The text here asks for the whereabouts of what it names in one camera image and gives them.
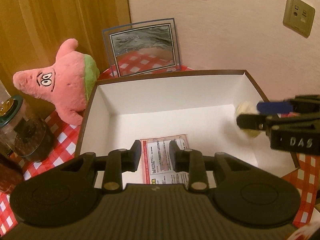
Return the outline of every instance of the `electrical socket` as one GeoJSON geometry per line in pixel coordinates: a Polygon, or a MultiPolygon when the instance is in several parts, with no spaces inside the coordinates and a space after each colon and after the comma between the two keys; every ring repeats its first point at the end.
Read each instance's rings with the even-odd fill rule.
{"type": "Polygon", "coordinates": [[[283,24],[304,37],[309,37],[316,10],[301,0],[287,0],[283,24]]]}

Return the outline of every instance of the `patrick star plush toy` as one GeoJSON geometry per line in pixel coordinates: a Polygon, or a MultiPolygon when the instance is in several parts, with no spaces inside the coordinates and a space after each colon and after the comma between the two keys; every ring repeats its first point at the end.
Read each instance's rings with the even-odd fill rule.
{"type": "Polygon", "coordinates": [[[17,89],[53,103],[59,117],[76,126],[82,122],[78,112],[86,108],[100,74],[93,58],[75,51],[77,47],[76,39],[68,39],[60,46],[52,66],[19,71],[13,76],[17,89]]]}

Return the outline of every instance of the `wooden door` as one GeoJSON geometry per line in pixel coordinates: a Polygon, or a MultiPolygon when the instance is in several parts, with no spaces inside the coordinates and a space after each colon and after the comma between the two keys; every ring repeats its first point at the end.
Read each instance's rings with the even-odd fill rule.
{"type": "Polygon", "coordinates": [[[109,66],[101,31],[127,23],[128,0],[0,0],[0,79],[45,118],[54,106],[17,91],[13,74],[52,65],[68,38],[77,39],[77,50],[93,56],[102,72],[109,66]]]}

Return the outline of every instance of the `open box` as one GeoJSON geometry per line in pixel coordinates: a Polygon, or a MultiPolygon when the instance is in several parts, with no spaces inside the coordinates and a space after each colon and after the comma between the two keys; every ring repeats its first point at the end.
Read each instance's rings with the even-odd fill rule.
{"type": "MultiPolygon", "coordinates": [[[[81,126],[76,156],[130,149],[136,139],[187,134],[189,147],[213,156],[229,153],[282,177],[299,168],[295,154],[270,149],[261,133],[249,139],[236,125],[237,106],[268,100],[245,70],[147,74],[98,81],[81,126]]],[[[101,185],[101,174],[96,185],[101,185]]],[[[143,183],[141,160],[126,183],[143,183]]],[[[214,179],[209,176],[214,187],[214,179]]]]}

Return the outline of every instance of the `white wall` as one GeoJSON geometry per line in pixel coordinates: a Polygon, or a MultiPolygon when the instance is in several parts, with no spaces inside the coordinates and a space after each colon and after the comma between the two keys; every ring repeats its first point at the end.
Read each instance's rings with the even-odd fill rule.
{"type": "Polygon", "coordinates": [[[320,94],[320,0],[309,38],[282,24],[286,0],[129,0],[132,22],[174,17],[184,65],[247,69],[270,99],[320,94]]]}

